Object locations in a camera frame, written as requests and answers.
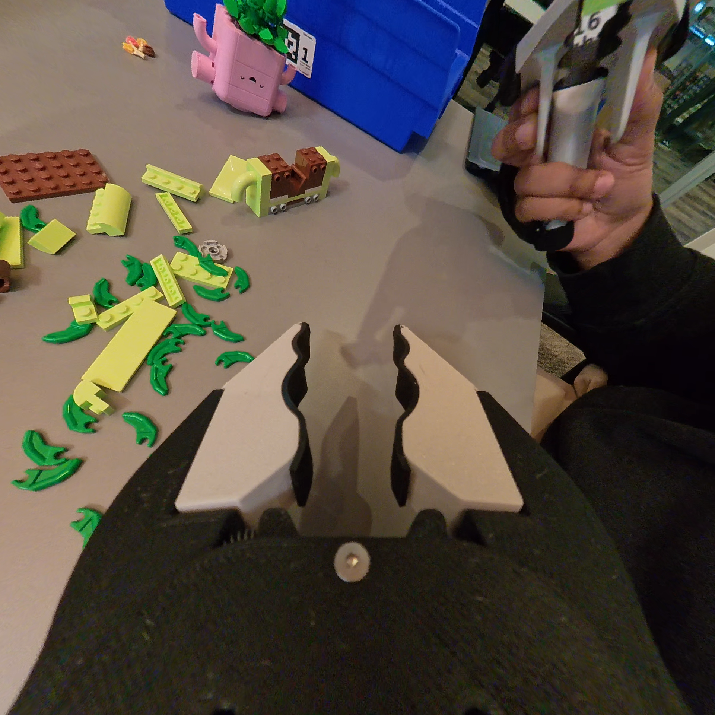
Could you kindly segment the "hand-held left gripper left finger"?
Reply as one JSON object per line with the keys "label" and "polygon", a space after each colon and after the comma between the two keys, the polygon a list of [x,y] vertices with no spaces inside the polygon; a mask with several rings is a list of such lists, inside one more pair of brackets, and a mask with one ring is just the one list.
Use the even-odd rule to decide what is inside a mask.
{"label": "hand-held left gripper left finger", "polygon": [[295,324],[229,380],[175,501],[181,513],[306,505],[312,455],[299,404],[308,386],[309,325]]}

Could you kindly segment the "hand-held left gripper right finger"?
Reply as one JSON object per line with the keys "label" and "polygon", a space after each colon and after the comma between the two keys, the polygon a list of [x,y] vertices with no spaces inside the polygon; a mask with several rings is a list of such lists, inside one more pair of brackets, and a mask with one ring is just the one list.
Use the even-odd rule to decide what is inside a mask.
{"label": "hand-held left gripper right finger", "polygon": [[414,513],[434,509],[447,525],[467,510],[518,513],[523,497],[478,390],[404,325],[393,330],[398,369],[392,491]]}

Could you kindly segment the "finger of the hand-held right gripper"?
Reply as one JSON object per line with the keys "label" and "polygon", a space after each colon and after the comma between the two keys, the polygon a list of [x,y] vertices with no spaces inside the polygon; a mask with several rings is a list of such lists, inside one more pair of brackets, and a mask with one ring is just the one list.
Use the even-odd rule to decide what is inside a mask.
{"label": "finger of the hand-held right gripper", "polygon": [[611,140],[619,141],[629,122],[648,48],[679,23],[678,1],[631,1],[629,20],[619,31],[621,45],[611,62]]}
{"label": "finger of the hand-held right gripper", "polygon": [[579,1],[553,1],[516,47],[515,72],[522,90],[539,85],[536,155],[540,159],[547,144],[556,70],[580,17],[578,9]]}

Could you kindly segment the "person's right forearm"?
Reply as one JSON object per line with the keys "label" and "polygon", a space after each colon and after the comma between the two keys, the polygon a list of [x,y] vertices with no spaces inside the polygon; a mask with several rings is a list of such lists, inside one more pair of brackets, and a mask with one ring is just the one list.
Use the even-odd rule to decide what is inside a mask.
{"label": "person's right forearm", "polygon": [[714,260],[679,244],[657,195],[620,255],[587,270],[547,257],[584,352],[612,382],[714,406]]}

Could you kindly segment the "person's right hand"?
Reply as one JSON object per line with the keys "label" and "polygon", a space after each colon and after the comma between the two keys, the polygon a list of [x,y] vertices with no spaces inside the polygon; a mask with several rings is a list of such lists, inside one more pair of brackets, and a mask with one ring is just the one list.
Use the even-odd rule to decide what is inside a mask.
{"label": "person's right hand", "polygon": [[524,94],[493,141],[504,166],[499,201],[516,234],[543,252],[570,253],[582,270],[620,255],[654,205],[653,156],[662,92],[658,50],[648,49],[626,129],[618,142],[596,130],[586,169],[543,163],[536,152],[539,90]]}

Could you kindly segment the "dark laptop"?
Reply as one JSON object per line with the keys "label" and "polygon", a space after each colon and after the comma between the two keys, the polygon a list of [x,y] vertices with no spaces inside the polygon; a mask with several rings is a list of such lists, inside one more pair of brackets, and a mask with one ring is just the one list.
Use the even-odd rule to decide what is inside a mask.
{"label": "dark laptop", "polygon": [[493,156],[492,147],[495,137],[506,124],[503,117],[475,108],[465,156],[465,168],[470,174],[481,177],[499,171],[501,162]]}

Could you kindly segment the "scattered lime green bricks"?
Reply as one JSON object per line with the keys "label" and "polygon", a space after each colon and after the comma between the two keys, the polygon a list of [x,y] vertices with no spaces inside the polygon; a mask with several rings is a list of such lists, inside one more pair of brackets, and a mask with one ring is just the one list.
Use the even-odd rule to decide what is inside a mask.
{"label": "scattered lime green bricks", "polygon": [[[201,184],[154,165],[147,165],[142,182],[155,193],[173,222],[176,255],[150,261],[127,255],[122,260],[127,284],[134,288],[120,300],[102,276],[88,291],[94,254],[59,259],[45,283],[28,299],[1,301],[1,412],[8,407],[39,403],[70,393],[65,409],[111,414],[106,391],[120,393],[148,360],[152,371],[163,359],[161,347],[183,339],[173,323],[181,310],[191,314],[179,280],[194,283],[197,295],[221,300],[235,272],[202,254],[188,234],[175,197],[198,201]],[[43,222],[35,204],[40,200],[91,194],[85,234],[123,238],[131,212],[132,195],[110,182],[87,149],[30,152],[1,157],[1,190],[13,203],[25,202],[18,217],[1,216],[1,263],[9,272],[23,270],[25,246],[43,255],[62,254],[76,238],[75,231],[53,219]]]}

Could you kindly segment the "blue plastic bin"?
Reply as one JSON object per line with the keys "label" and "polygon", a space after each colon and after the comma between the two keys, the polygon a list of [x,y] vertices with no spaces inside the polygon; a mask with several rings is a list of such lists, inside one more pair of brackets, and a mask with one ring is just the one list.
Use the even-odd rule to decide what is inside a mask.
{"label": "blue plastic bin", "polygon": [[[223,1],[166,1],[212,36]],[[288,1],[286,20],[316,38],[312,76],[290,82],[396,151],[429,137],[473,50],[484,1]]]}

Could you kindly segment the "scattered green leaf pieces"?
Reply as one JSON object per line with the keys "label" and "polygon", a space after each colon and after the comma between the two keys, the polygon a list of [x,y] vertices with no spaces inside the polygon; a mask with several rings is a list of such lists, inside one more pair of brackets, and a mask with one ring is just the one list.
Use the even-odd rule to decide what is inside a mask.
{"label": "scattered green leaf pieces", "polygon": [[[185,235],[174,236],[173,240],[174,245],[184,252],[179,251],[174,256],[171,262],[172,267],[169,267],[169,264],[160,265],[159,259],[162,258],[161,256],[153,259],[148,264],[142,264],[141,267],[149,267],[149,273],[153,273],[157,280],[159,278],[164,280],[164,277],[166,277],[167,280],[170,279],[169,282],[171,282],[175,276],[178,276],[179,273],[184,270],[184,268],[179,265],[180,263],[183,265],[183,263],[186,262],[185,260],[189,260],[190,263],[193,261],[196,264],[195,267],[198,269],[207,270],[208,280],[213,281],[216,279],[223,281],[220,285],[216,283],[216,286],[213,288],[203,284],[195,285],[194,291],[197,295],[214,301],[227,299],[229,293],[225,289],[231,280],[233,269],[231,267],[227,269],[221,264],[214,262],[211,257],[202,256],[199,247]],[[250,287],[250,278],[242,268],[238,267],[236,271],[235,288],[243,293]],[[170,296],[170,289],[173,290],[173,288],[166,283],[166,286],[162,289],[164,292],[163,295],[169,300],[172,306],[178,305],[178,298],[174,300],[174,298]],[[167,357],[170,354],[181,351],[186,335],[205,335],[207,329],[210,328],[221,340],[230,343],[239,343],[245,339],[243,335],[230,330],[225,321],[219,322],[211,319],[209,315],[195,310],[192,305],[185,300],[181,303],[181,310],[188,322],[174,325],[172,324],[174,317],[172,317],[165,325],[165,323],[160,320],[158,326],[162,328],[162,331],[156,334],[156,340],[148,343],[148,347],[144,348],[139,344],[138,338],[134,340],[134,338],[130,337],[129,347],[127,348],[129,353],[127,353],[125,357],[120,357],[121,368],[128,368],[134,364],[130,358],[133,360],[137,357],[139,360],[135,367],[140,366],[142,361],[146,358],[150,367],[152,387],[160,395],[166,395],[168,393],[169,387],[166,377],[174,367],[173,364],[166,362]],[[81,322],[73,320],[65,330],[44,335],[42,340],[52,344],[73,342],[89,334],[95,325],[109,327],[109,323],[105,319],[112,317],[110,313],[111,310],[108,308],[98,316],[94,316],[91,320],[85,320],[85,318],[83,318]],[[228,368],[236,362],[251,362],[253,359],[250,353],[233,350],[221,353],[217,357],[215,364],[222,364],[225,368]],[[95,414],[108,415],[112,412],[110,409],[111,406],[105,403],[104,393],[102,389],[99,388],[99,378],[93,378],[89,381],[85,380],[80,384],[78,389],[80,389],[79,391],[82,393],[80,397],[86,399],[80,403],[77,397],[77,390],[75,390],[73,395],[67,398],[63,406],[64,420],[68,428],[72,431],[93,434],[94,428],[91,427],[91,424],[96,422],[97,418],[86,414],[85,410],[91,410]],[[146,442],[148,447],[154,446],[158,435],[158,427],[148,416],[136,411],[130,411],[122,413],[122,419],[135,429],[137,444]],[[25,471],[26,478],[12,481],[15,487],[22,490],[39,492],[55,486],[73,476],[83,463],[83,460],[80,458],[65,457],[64,453],[67,451],[67,448],[58,445],[49,445],[45,442],[42,434],[37,430],[28,430],[25,433],[22,446],[25,455],[36,464],[35,468]],[[96,525],[99,523],[101,515],[99,511],[90,507],[79,508],[77,512],[82,515],[82,518],[78,521],[71,522],[70,526],[82,534],[84,547],[94,532]]]}

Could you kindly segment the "white printed marker tag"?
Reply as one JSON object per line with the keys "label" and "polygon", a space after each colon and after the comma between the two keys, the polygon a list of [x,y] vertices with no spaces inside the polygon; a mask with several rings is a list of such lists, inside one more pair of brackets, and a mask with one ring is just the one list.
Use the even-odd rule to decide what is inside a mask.
{"label": "white printed marker tag", "polygon": [[315,57],[316,38],[295,23],[283,20],[287,32],[284,38],[287,51],[287,63],[297,69],[297,72],[310,78]]}

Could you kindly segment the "lime and brown brick assembly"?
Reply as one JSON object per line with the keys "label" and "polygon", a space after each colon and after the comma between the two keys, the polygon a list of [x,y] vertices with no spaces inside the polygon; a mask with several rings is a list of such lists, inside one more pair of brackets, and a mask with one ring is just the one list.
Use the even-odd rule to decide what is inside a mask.
{"label": "lime and brown brick assembly", "polygon": [[229,181],[229,199],[245,202],[258,217],[275,215],[297,202],[325,199],[340,170],[340,161],[323,147],[297,150],[292,164],[278,153],[253,157]]}

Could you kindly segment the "pink brick plant pot figure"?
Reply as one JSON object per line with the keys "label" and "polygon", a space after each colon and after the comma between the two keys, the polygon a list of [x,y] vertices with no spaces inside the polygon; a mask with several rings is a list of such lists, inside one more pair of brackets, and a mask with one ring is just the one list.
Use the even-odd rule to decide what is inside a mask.
{"label": "pink brick plant pot figure", "polygon": [[212,36],[198,13],[193,15],[193,28],[209,52],[207,56],[192,53],[194,78],[210,84],[218,98],[244,112],[268,117],[285,111],[287,95],[280,86],[288,85],[296,74],[285,55],[247,35],[220,4],[215,6]]}

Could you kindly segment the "large brown studded plate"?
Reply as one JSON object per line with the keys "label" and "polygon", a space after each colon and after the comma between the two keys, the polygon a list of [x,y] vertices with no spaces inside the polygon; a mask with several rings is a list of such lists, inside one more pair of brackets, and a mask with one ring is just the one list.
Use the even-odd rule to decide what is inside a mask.
{"label": "large brown studded plate", "polygon": [[88,149],[1,157],[1,188],[11,203],[94,192],[108,182]]}

